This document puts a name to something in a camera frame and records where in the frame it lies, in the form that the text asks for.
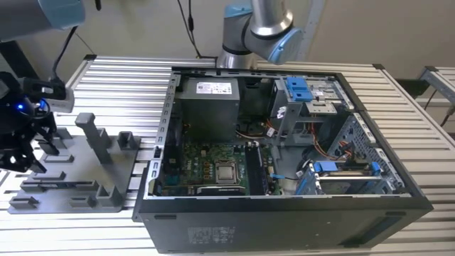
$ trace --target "gray parts holder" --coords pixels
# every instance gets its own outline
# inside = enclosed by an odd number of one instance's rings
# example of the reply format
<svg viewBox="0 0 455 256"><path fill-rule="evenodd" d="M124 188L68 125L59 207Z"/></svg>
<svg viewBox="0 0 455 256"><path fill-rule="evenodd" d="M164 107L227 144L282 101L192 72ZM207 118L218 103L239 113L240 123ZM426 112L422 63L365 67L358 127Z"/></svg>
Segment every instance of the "gray parts holder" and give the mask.
<svg viewBox="0 0 455 256"><path fill-rule="evenodd" d="M108 136L92 113L80 113L76 126L86 136L58 130L60 155L44 153L47 173L32 173L10 201L11 214L119 212L126 199L140 137L132 132Z"/></svg>

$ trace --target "slotted metal table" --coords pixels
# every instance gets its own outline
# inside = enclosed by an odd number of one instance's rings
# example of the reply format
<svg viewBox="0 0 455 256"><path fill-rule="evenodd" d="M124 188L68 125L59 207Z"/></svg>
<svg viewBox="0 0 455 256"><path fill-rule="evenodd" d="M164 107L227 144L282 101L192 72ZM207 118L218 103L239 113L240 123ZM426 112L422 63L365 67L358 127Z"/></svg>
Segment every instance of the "slotted metal table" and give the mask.
<svg viewBox="0 0 455 256"><path fill-rule="evenodd" d="M94 112L98 127L104 127L110 134L132 131L143 137L128 200L119 213L10 215L8 201L30 173L0 172L0 253L158 255L143 224L134 223L131 216L140 174L154 153L172 66L212 67L214 61L120 57L83 61L68 82L75 89L75 109L71 114L56 114L56 122L72 134L82 134L74 124L75 118L80 112ZM377 67L338 63L291 62L282 66L259 63L259 69L343 73L435 210L371 250L228 255L455 255L455 142L389 72Z"/></svg>

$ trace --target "label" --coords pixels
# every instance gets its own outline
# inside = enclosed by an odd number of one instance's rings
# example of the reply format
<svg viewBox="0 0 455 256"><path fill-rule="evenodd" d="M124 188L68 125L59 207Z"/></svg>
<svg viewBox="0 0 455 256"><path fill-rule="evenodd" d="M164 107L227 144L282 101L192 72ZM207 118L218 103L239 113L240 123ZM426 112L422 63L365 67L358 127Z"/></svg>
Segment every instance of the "label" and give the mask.
<svg viewBox="0 0 455 256"><path fill-rule="evenodd" d="M267 136L274 136L274 133L275 133L275 129L274 128L269 128L269 131L267 131Z"/></svg>
<svg viewBox="0 0 455 256"><path fill-rule="evenodd" d="M191 244L232 244L235 227L191 227L188 238Z"/></svg>
<svg viewBox="0 0 455 256"><path fill-rule="evenodd" d="M199 82L196 85L196 94L232 94L231 83Z"/></svg>
<svg viewBox="0 0 455 256"><path fill-rule="evenodd" d="M302 178L302 176L305 175L305 172L303 171L298 171L297 175L298 175L299 178Z"/></svg>
<svg viewBox="0 0 455 256"><path fill-rule="evenodd" d="M311 91L311 92L313 92L313 95L315 95L315 96L325 96L325 93L319 90Z"/></svg>

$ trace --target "white wall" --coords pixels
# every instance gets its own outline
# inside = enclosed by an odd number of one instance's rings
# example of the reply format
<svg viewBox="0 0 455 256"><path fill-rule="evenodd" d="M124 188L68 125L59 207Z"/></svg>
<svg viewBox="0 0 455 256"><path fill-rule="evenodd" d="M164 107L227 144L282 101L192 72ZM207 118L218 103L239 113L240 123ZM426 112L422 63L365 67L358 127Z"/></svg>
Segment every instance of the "white wall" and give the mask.
<svg viewBox="0 0 455 256"><path fill-rule="evenodd" d="M216 56L223 41L223 13L226 4L239 0L192 0L195 37L203 55ZM78 29L98 55L138 57L195 57L183 25L176 0L102 0L103 10L94 0L86 0L87 20ZM188 0L182 0L188 10ZM310 0L289 0L295 25L307 23ZM42 78L48 77L52 62L68 31L48 31L19 41L20 47ZM88 49L75 37L59 66L59 75L68 80Z"/></svg>
<svg viewBox="0 0 455 256"><path fill-rule="evenodd" d="M381 63L397 78L455 67L454 0L327 0L309 61Z"/></svg>

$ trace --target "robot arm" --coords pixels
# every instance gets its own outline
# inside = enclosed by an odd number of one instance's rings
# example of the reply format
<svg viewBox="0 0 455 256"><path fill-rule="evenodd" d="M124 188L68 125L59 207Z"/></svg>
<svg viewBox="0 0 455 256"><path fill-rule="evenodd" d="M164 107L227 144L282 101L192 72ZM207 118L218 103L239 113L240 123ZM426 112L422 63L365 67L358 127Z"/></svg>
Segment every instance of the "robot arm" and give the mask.
<svg viewBox="0 0 455 256"><path fill-rule="evenodd" d="M84 20L80 0L2 0L0 42L51 29L66 30Z"/></svg>
<svg viewBox="0 0 455 256"><path fill-rule="evenodd" d="M302 36L285 0L251 0L251 5L228 5L218 67L255 68L254 53L282 65L295 59Z"/></svg>

